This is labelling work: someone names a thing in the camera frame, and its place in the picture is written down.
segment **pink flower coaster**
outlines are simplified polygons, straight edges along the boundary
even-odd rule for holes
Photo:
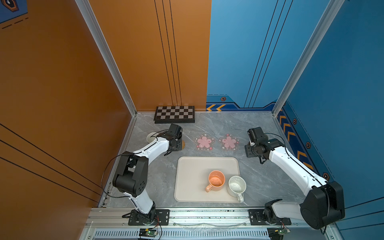
[[[215,138],[209,137],[208,134],[203,133],[200,137],[195,137],[194,142],[198,151],[212,151],[212,145],[215,143]]]
[[[225,137],[220,137],[218,141],[221,143],[221,149],[224,151],[232,150],[236,152],[239,150],[240,139],[227,133]]]

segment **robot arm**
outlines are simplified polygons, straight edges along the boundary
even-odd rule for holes
[[[124,152],[120,157],[118,167],[112,180],[112,185],[128,196],[135,205],[131,217],[145,224],[155,218],[155,203],[149,198],[145,187],[147,185],[148,165],[160,154],[182,149],[182,128],[171,124],[169,130],[160,133],[156,140],[145,147],[134,151]]]
[[[337,182],[329,183],[292,155],[277,139],[268,139],[260,127],[249,129],[250,143],[245,146],[247,157],[267,159],[279,166],[299,186],[306,196],[303,203],[279,202],[265,204],[264,216],[269,223],[279,218],[305,220],[314,229],[320,229],[344,218],[343,188]]]

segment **white mug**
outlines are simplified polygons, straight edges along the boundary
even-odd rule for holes
[[[233,176],[228,181],[228,186],[227,186],[228,193],[233,197],[237,197],[237,199],[239,200],[239,203],[244,202],[243,192],[245,192],[246,188],[247,188],[247,185],[244,179],[242,179],[239,176]]]

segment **gray marble tabletop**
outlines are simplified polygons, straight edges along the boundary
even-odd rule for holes
[[[129,140],[127,150],[135,151],[147,145],[146,137],[151,132],[168,129],[170,124],[155,124],[154,113],[139,113]],[[247,158],[244,145],[248,144],[247,130],[262,127],[264,132],[283,136],[281,128],[275,124],[271,112],[242,111],[238,113],[196,113],[195,123],[180,123],[183,128],[185,148],[167,156],[160,155],[150,165],[146,190],[157,207],[222,207],[251,206],[262,207],[266,202],[282,198],[286,202],[302,202],[304,194],[299,187],[277,165],[267,161],[260,164],[258,158]],[[216,139],[214,149],[199,152],[194,138],[207,133]],[[239,150],[223,151],[218,139],[225,134],[240,139]],[[243,203],[201,203],[178,202],[174,198],[178,159],[182,156],[235,157],[238,160],[240,175],[247,183]],[[112,196],[123,196],[116,188]],[[110,199],[104,207],[133,207],[127,198]]]

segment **orange mug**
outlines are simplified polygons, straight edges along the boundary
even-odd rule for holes
[[[206,192],[211,190],[219,191],[223,188],[225,183],[225,176],[218,170],[212,171],[208,176],[209,185],[205,188]]]

